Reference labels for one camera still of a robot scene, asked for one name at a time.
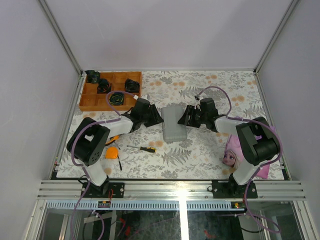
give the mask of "white wall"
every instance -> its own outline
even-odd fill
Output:
[[[320,232],[320,1],[301,1],[260,71],[292,175]]]
[[[83,69],[251,68],[291,0],[47,0]]]
[[[36,0],[2,1],[0,33],[0,239],[18,240],[78,77]]]

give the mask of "floral table surface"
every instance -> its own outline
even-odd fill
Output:
[[[251,71],[144,71],[142,72],[142,94],[161,108],[188,104],[195,105],[194,96],[207,86],[223,88],[232,101],[230,116],[243,118],[265,117],[256,81]],[[226,113],[229,104],[218,89],[208,89],[201,96],[212,97],[220,114]],[[67,142],[85,117],[96,121],[116,118],[114,112],[81,112],[75,108]],[[110,178],[129,179],[227,179],[232,172],[222,163],[228,134],[215,133],[205,126],[187,127],[187,140],[166,143],[163,140],[162,124],[144,127],[130,134],[121,135],[117,144],[121,148],[117,159],[105,159],[103,151],[100,161]],[[156,153],[126,147],[151,146]],[[74,166],[70,153],[64,148],[57,172],[58,178],[77,178],[84,173]],[[284,179],[278,162],[270,166],[268,179]]]

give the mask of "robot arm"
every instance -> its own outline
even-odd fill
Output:
[[[99,158],[104,150],[108,138],[120,134],[132,133],[139,129],[141,124],[150,127],[164,120],[159,115],[154,104],[144,98],[138,98],[130,113],[124,113],[120,116],[120,120],[95,124],[86,129],[78,139],[74,157],[83,163],[83,167],[89,174],[91,182],[95,186],[106,184],[107,175],[104,172]],[[80,131],[88,124],[94,123],[95,120],[86,117],[82,120],[69,142],[66,145],[67,150],[71,153],[74,141]]]
[[[269,126],[263,117],[254,120]],[[271,160],[280,151],[279,142],[270,130],[260,124],[219,115],[212,98],[200,100],[198,108],[188,105],[178,124],[195,128],[205,124],[213,132],[239,137],[244,160],[230,176],[230,180],[234,180],[238,186],[245,185],[260,165]],[[261,139],[256,140],[255,136],[261,136]]]

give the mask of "gray box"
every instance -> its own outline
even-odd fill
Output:
[[[166,106],[161,110],[163,118],[162,131],[163,140],[166,143],[181,142],[187,140],[187,128],[185,125],[178,124],[178,120],[184,114],[182,106]]]

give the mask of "wooden tray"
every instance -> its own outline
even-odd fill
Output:
[[[125,91],[125,82],[127,79],[131,79],[140,83],[139,92],[133,93],[138,97],[141,96],[142,87],[142,73],[140,71],[128,71],[128,72],[101,72],[101,79],[107,79],[111,84],[111,91]],[[106,102],[107,94],[98,94],[98,83],[88,83],[88,77],[85,79],[85,83],[82,90],[82,95],[79,103],[79,108],[82,112],[95,112],[95,111],[113,111]],[[134,107],[136,100],[128,95],[124,95],[123,105],[114,106],[117,111],[128,111]]]

